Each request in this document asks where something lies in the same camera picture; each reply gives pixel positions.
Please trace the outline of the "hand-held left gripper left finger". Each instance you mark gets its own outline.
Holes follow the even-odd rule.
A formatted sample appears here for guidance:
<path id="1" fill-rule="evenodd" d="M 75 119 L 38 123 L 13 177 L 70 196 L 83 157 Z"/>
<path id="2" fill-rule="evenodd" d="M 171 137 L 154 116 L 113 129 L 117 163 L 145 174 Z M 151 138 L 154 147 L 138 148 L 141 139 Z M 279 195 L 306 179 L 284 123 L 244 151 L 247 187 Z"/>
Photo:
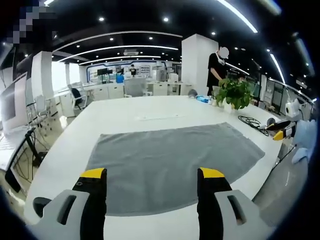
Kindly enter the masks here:
<path id="1" fill-rule="evenodd" d="M 107 212 L 107 169 L 83 172 L 72 189 L 55 198 L 36 197 L 32 206 L 39 217 L 32 225 L 38 240 L 102 240 Z"/>

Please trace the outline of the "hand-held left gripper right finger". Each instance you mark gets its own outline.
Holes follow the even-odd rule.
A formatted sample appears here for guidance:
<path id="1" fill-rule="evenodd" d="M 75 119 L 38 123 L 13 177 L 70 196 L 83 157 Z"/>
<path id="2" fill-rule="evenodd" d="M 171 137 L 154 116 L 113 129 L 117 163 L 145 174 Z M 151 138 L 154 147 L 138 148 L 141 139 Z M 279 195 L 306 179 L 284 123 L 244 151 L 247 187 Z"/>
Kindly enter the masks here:
<path id="1" fill-rule="evenodd" d="M 197 170 L 200 240 L 267 240 L 273 233 L 255 205 L 216 169 Z"/>

